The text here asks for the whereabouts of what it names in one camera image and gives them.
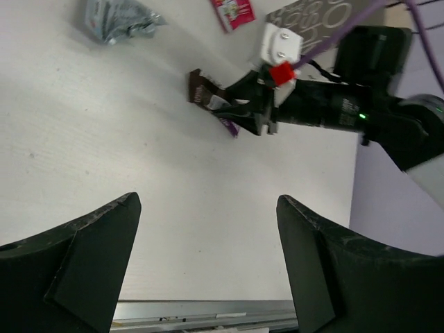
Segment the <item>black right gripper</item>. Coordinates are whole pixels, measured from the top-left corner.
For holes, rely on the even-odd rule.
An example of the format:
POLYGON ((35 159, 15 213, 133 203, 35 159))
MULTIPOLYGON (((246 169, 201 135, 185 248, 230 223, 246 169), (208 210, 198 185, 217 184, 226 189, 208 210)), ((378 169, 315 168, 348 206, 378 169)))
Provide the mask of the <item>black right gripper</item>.
POLYGON ((270 69, 251 70, 225 88, 230 104, 213 111, 254 135, 277 132, 279 123, 313 126, 364 133, 374 125, 374 112, 384 109, 385 90, 380 84, 329 83, 297 80, 295 88, 281 104, 275 102, 282 85, 277 85, 270 69))

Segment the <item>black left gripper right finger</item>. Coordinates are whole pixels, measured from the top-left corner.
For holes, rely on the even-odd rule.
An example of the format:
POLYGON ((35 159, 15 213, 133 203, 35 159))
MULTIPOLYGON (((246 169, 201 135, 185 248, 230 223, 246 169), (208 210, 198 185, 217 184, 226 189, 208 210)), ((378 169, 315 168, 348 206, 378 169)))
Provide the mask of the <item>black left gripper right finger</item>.
POLYGON ((442 332, 443 258, 369 239, 296 199, 277 224, 301 332, 442 332))

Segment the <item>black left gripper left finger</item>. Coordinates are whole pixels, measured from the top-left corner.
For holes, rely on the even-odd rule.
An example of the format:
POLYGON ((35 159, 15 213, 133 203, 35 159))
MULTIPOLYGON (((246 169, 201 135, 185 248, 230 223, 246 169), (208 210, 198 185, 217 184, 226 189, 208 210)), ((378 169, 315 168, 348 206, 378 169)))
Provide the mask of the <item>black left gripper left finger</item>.
POLYGON ((1 247, 2 332, 109 332, 141 203, 127 193, 1 247))

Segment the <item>brown chocolate bar wrapper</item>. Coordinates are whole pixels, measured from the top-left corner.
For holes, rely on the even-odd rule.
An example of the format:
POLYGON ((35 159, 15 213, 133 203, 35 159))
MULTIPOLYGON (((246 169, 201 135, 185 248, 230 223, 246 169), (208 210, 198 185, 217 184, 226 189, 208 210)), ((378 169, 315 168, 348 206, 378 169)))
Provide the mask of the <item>brown chocolate bar wrapper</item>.
POLYGON ((231 106, 234 99, 209 75, 195 69, 188 74, 188 101, 213 114, 231 106))

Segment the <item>silver grey snack packet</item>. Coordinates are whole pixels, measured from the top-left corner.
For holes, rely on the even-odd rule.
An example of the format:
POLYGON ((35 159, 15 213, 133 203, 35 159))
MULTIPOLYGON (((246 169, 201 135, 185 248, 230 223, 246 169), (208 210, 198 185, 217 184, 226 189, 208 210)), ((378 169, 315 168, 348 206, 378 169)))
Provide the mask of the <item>silver grey snack packet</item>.
POLYGON ((152 38, 167 21, 139 1, 92 0, 86 4, 85 24, 102 43, 114 45, 134 37, 152 38))

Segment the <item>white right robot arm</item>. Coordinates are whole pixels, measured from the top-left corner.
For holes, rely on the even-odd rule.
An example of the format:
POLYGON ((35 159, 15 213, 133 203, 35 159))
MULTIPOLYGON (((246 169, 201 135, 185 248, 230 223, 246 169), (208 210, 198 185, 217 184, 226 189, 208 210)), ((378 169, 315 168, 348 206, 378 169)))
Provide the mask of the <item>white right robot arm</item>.
POLYGON ((357 26, 341 40, 333 71, 303 80, 293 68, 301 36, 267 24, 259 67, 226 89, 230 103, 214 114, 254 135, 275 134, 279 123, 360 133, 442 204, 443 100, 395 95, 411 39, 408 28, 357 26))

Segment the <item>white paper coffee bag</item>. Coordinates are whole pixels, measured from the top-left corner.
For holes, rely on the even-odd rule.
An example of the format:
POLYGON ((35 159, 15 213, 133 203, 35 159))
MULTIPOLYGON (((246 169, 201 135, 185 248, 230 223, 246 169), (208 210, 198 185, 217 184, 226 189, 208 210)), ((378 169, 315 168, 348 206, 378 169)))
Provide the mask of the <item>white paper coffee bag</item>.
POLYGON ((370 1, 295 1, 266 16, 266 23, 288 28, 303 37, 301 55, 329 38, 370 1))

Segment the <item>red snack packet far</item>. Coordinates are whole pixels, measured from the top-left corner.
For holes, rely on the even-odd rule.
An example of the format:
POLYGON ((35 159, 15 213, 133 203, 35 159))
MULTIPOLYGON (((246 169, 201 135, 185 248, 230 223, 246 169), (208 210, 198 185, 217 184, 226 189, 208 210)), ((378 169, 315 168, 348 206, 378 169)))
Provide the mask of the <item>red snack packet far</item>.
POLYGON ((211 0, 210 3, 225 33, 256 20, 249 0, 211 0))

